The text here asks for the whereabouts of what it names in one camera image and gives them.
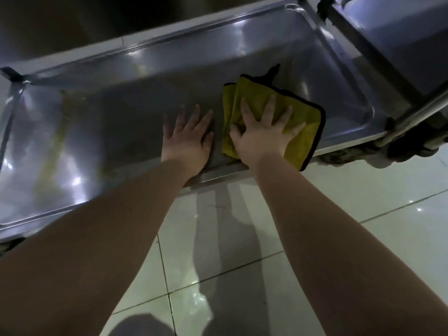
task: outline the finger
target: finger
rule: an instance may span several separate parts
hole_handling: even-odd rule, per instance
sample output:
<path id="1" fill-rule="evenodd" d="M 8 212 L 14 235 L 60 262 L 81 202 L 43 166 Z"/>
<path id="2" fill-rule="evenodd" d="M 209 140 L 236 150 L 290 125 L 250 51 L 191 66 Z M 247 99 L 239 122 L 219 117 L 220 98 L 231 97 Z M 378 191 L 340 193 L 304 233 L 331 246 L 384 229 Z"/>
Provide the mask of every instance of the finger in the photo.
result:
<path id="1" fill-rule="evenodd" d="M 241 99 L 241 114 L 243 115 L 244 123 L 246 124 L 246 127 L 253 126 L 257 121 L 254 118 L 254 115 L 250 111 L 249 105 L 247 104 L 247 101 L 245 98 Z"/>
<path id="2" fill-rule="evenodd" d="M 164 115 L 164 140 L 170 139 L 172 135 L 171 128 L 169 125 L 168 116 Z"/>
<path id="3" fill-rule="evenodd" d="M 240 129 L 234 124 L 230 125 L 230 137 L 232 138 L 233 145 L 236 145 L 241 139 Z"/>
<path id="4" fill-rule="evenodd" d="M 291 114 L 293 113 L 293 107 L 289 106 L 286 111 L 282 114 L 280 119 L 276 122 L 274 127 L 278 129 L 280 132 L 283 132 L 286 124 L 289 121 L 289 118 L 291 117 Z"/>
<path id="5" fill-rule="evenodd" d="M 207 156 L 210 155 L 211 146 L 213 145 L 213 132 L 207 133 L 202 142 L 202 150 L 207 153 Z"/>
<path id="6" fill-rule="evenodd" d="M 264 108 L 263 115 L 261 116 L 261 123 L 265 126 L 272 125 L 272 118 L 274 117 L 274 110 L 276 108 L 276 96 L 273 94 Z"/>
<path id="7" fill-rule="evenodd" d="M 306 126 L 306 123 L 301 123 L 301 124 L 297 125 L 296 127 L 294 127 L 291 130 L 291 132 L 289 132 L 290 140 L 294 139 L 305 126 Z"/>
<path id="8" fill-rule="evenodd" d="M 198 104 L 196 104 L 196 106 L 194 106 L 193 114 L 191 115 L 190 120 L 188 120 L 187 125 L 185 125 L 185 128 L 194 129 L 199 122 L 200 116 L 201 116 L 201 107 Z"/>
<path id="9" fill-rule="evenodd" d="M 176 126 L 174 127 L 174 132 L 182 132 L 185 126 L 185 105 L 181 105 L 181 111 L 176 119 Z"/>
<path id="10" fill-rule="evenodd" d="M 207 131 L 208 126 L 210 125 L 211 118 L 213 117 L 213 111 L 209 110 L 207 114 L 204 115 L 204 117 L 201 119 L 199 124 L 196 125 L 194 130 L 198 132 L 201 137 L 205 134 Z"/>

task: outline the hand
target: hand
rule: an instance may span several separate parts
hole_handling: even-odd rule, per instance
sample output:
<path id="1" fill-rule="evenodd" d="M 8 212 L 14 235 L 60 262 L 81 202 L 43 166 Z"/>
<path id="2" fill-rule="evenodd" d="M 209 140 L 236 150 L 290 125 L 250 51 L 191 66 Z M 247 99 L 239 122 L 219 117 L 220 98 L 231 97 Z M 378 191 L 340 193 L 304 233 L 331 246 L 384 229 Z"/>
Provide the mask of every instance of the hand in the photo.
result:
<path id="1" fill-rule="evenodd" d="M 286 151 L 289 142 L 299 134 L 305 127 L 306 123 L 296 126 L 288 133 L 283 130 L 288 123 L 289 117 L 293 112 L 290 106 L 281 118 L 272 125 L 272 118 L 276 105 L 275 95 L 269 99 L 261 121 L 255 120 L 254 115 L 249 109 L 246 100 L 241 99 L 241 114 L 243 115 L 246 131 L 241 135 L 236 125 L 230 126 L 230 137 L 232 138 L 235 149 L 241 158 L 241 161 L 253 168 L 258 161 L 266 154 L 279 154 L 282 157 Z"/>
<path id="2" fill-rule="evenodd" d="M 179 162 L 187 179 L 190 179 L 204 168 L 210 156 L 213 132 L 208 133 L 204 140 L 203 137 L 210 124 L 213 111 L 208 111 L 199 121 L 201 109 L 199 105 L 196 105 L 186 125 L 185 111 L 185 107 L 181 107 L 174 131 L 169 126 L 168 117 L 164 117 L 162 162 L 169 160 Z"/>

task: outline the cleaning cloth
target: cleaning cloth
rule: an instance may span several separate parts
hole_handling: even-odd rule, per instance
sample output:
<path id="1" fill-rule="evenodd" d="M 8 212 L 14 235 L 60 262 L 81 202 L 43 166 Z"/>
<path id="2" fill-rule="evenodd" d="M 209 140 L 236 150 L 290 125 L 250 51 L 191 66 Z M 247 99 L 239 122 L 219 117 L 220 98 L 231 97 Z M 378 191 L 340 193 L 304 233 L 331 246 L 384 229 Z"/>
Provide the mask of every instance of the cleaning cloth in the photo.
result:
<path id="1" fill-rule="evenodd" d="M 285 127 L 285 132 L 306 122 L 306 126 L 289 142 L 285 159 L 298 170 L 305 170 L 322 135 L 325 125 L 325 111 L 319 105 L 304 100 L 288 90 L 280 90 L 272 86 L 272 80 L 280 65 L 272 67 L 262 77 L 251 77 L 241 74 L 238 82 L 224 85 L 224 139 L 222 152 L 229 157 L 239 159 L 230 137 L 230 125 L 237 125 L 243 132 L 244 120 L 241 114 L 241 99 L 245 98 L 257 121 L 260 121 L 264 108 L 272 95 L 276 95 L 276 107 L 272 123 L 276 123 L 289 106 L 293 113 Z"/>

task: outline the forearm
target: forearm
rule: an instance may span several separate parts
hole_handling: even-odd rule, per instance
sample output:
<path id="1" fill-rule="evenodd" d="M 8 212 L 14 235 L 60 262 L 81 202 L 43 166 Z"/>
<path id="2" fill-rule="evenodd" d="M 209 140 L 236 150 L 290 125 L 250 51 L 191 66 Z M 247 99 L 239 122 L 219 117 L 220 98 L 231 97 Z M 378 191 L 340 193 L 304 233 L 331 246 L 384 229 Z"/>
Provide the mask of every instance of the forearm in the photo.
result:
<path id="1" fill-rule="evenodd" d="M 253 173 L 328 335 L 446 333 L 442 301 L 281 156 L 264 157 Z"/>
<path id="2" fill-rule="evenodd" d="M 0 330 L 98 334 L 187 178 L 177 163 L 162 163 L 8 253 L 0 261 Z"/>

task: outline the stainless steel sink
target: stainless steel sink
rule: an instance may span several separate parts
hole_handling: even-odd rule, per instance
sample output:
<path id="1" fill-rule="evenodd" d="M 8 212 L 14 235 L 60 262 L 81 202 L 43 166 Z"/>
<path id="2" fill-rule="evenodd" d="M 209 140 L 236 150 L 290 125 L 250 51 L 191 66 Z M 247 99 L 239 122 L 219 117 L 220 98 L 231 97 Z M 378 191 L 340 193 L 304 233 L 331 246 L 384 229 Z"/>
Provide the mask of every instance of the stainless steel sink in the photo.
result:
<path id="1" fill-rule="evenodd" d="M 14 84 L 2 118 L 12 125 L 0 171 L 0 234 L 47 224 L 157 165 L 162 116 L 174 120 L 181 104 L 215 111 L 210 163 L 190 184 L 244 169 L 221 153 L 222 87 L 277 63 L 275 86 L 326 110 L 318 154 L 384 133 L 385 115 L 308 3 L 255 7 Z"/>

